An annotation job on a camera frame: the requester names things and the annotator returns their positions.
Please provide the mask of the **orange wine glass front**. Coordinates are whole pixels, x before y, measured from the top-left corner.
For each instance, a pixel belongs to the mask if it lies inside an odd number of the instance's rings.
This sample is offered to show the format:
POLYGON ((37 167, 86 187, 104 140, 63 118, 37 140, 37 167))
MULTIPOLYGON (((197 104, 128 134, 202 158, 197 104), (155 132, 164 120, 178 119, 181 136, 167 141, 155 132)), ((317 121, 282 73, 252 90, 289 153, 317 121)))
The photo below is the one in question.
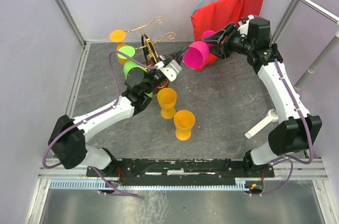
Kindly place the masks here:
POLYGON ((186 141, 191 137, 191 130, 195 124, 195 116, 188 110, 180 110, 174 116, 174 124, 177 139, 186 141))

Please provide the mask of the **magenta wine glass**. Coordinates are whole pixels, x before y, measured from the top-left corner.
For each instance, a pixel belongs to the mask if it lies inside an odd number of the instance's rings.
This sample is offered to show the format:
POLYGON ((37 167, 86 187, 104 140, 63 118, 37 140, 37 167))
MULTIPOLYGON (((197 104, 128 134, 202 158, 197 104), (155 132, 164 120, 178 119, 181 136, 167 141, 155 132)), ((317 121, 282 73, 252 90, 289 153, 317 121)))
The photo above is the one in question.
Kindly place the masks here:
POLYGON ((193 42, 183 57, 184 64, 191 69, 203 71, 205 66, 212 65, 218 60, 215 55, 209 52, 211 46, 212 44, 207 44, 202 40, 193 42))

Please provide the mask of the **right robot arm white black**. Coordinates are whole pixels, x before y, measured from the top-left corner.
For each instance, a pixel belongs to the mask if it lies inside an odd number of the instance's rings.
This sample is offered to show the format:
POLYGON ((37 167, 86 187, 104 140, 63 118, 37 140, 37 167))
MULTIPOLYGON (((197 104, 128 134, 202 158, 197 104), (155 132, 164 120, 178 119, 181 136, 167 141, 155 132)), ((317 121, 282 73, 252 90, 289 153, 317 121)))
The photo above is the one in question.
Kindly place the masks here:
POLYGON ((311 115, 302 104, 288 78, 278 45, 271 41, 270 21, 249 15, 240 25, 229 23, 217 33, 203 38, 210 52, 221 59, 232 53, 247 57, 265 85, 278 115, 278 126, 262 146, 250 150, 242 164, 243 172, 256 176, 265 164, 295 160, 309 165, 314 159, 313 144, 322 127, 318 115, 311 115))

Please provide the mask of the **green wine glass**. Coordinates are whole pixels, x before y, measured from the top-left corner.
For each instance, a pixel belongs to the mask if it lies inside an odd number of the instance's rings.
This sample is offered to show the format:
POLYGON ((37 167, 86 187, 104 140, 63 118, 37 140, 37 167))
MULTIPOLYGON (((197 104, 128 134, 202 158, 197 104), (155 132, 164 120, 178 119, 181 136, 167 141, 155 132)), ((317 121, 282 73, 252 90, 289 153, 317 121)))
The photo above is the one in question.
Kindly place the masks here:
MULTIPOLYGON (((122 45, 122 46, 118 46, 117 50, 126 54, 128 57, 134 59, 135 57, 135 53, 136 53, 136 49, 132 46, 128 46, 128 45, 122 45)), ((119 63, 123 64, 123 73, 125 78, 128 77, 129 71, 133 68, 141 68, 143 71, 147 71, 146 68, 144 68, 143 66, 140 66, 139 64, 135 63, 134 61, 126 58, 125 56, 121 55, 121 54, 117 54, 117 58, 119 63)))
POLYGON ((151 92, 145 92, 145 94, 146 94, 148 97, 150 97, 150 98, 153 97, 153 92, 152 92, 152 91, 151 91, 151 92))

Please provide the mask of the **gold wine glass rack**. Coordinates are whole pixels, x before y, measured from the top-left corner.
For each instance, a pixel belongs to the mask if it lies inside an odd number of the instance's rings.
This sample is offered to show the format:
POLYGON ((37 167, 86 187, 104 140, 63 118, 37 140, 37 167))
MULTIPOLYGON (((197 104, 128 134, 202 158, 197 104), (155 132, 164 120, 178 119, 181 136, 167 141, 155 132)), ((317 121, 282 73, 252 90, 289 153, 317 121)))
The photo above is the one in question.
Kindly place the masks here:
POLYGON ((139 31, 141 33, 141 47, 135 48, 142 49, 145 57, 144 65, 153 66, 156 65, 158 62, 164 60, 156 51, 155 44, 161 42, 165 37, 169 40, 174 40, 176 38, 176 34, 174 32, 167 32, 165 33, 159 40, 153 41, 145 32, 144 28, 150 26, 153 22, 157 24, 164 23, 165 19, 162 16, 154 17, 149 23, 134 28, 132 30, 124 30, 125 33, 130 33, 134 31, 139 31))

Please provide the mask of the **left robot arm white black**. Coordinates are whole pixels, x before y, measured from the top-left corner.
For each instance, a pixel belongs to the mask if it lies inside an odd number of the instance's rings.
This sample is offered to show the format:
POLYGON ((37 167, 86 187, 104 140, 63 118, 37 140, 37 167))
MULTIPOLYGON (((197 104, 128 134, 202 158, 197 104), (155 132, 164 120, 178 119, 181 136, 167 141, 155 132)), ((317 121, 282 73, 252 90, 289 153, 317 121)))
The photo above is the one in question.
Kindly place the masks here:
POLYGON ((47 152, 52 151, 59 162, 53 167, 63 166, 73 169, 85 165, 99 169, 104 176, 116 173, 115 157, 105 148, 95 148, 87 142, 96 134, 111 125, 134 117, 152 101, 151 93, 165 80, 170 82, 181 72, 181 62, 188 48, 182 48, 167 56, 153 66, 145 65, 129 57, 133 63, 127 72, 124 92, 117 92, 117 98, 88 114, 75 118, 61 116, 48 141, 47 152))

